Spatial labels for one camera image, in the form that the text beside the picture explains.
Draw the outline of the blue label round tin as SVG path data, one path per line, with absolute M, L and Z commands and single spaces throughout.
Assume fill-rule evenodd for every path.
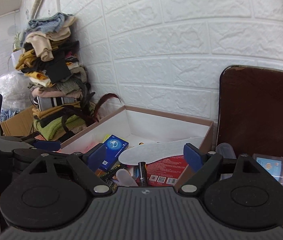
M 283 157 L 254 154 L 253 159 L 271 174 L 275 180 L 283 185 Z

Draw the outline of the blue box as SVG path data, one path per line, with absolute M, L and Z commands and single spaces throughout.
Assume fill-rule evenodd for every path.
M 99 169 L 108 172 L 118 161 L 120 154 L 128 148 L 129 143 L 115 135 L 110 135 L 103 144 L 106 146 L 106 157 Z

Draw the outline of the cardboard storage box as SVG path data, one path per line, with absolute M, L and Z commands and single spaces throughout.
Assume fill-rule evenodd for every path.
M 153 142 L 202 137 L 203 141 L 197 148 L 206 153 L 211 150 L 213 128 L 212 121 L 193 116 L 123 106 L 63 142 L 60 151 L 86 153 L 108 135 L 115 135 L 129 143 L 128 149 Z M 191 175 L 193 171 L 187 165 L 174 187 L 179 188 Z

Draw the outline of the brown cardboard carton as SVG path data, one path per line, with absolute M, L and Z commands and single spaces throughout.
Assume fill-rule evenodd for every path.
M 28 136 L 33 130 L 33 107 L 29 107 L 10 119 L 1 122 L 0 127 L 5 136 Z

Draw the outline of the black marker pen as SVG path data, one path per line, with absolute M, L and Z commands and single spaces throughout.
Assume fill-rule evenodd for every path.
M 139 183 L 140 183 L 140 186 L 146 187 L 147 186 L 146 162 L 144 162 L 144 161 L 139 162 L 138 168 L 139 168 Z

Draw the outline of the stack of folded clothes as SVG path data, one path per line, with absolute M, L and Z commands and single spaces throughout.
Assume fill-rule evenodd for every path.
M 71 38 L 75 20 L 62 12 L 32 19 L 21 38 L 15 68 L 30 81 L 33 127 L 47 141 L 64 141 L 99 117 L 88 72 L 77 56 L 79 41 Z

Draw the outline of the grey shoe insole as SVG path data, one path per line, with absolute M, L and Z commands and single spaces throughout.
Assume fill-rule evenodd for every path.
M 142 144 L 124 150 L 119 155 L 118 161 L 131 166 L 137 166 L 140 162 L 151 164 L 161 159 L 183 155 L 183 149 L 187 143 L 198 147 L 202 141 L 202 137 L 193 137 L 178 141 Z

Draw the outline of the white plastic bag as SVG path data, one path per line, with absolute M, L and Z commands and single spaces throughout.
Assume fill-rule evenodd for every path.
M 16 70 L 0 76 L 2 108 L 23 111 L 32 105 L 28 85 L 30 79 Z

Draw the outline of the white translucent bottle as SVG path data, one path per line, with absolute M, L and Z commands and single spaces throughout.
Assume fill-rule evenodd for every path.
M 126 169 L 120 169 L 116 172 L 116 178 L 120 185 L 125 187 L 137 187 L 138 184 L 131 177 L 130 173 Z

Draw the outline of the red rectangular box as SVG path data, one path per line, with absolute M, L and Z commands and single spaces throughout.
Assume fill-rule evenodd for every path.
M 154 187 L 174 186 L 187 165 L 182 155 L 147 164 L 147 184 Z

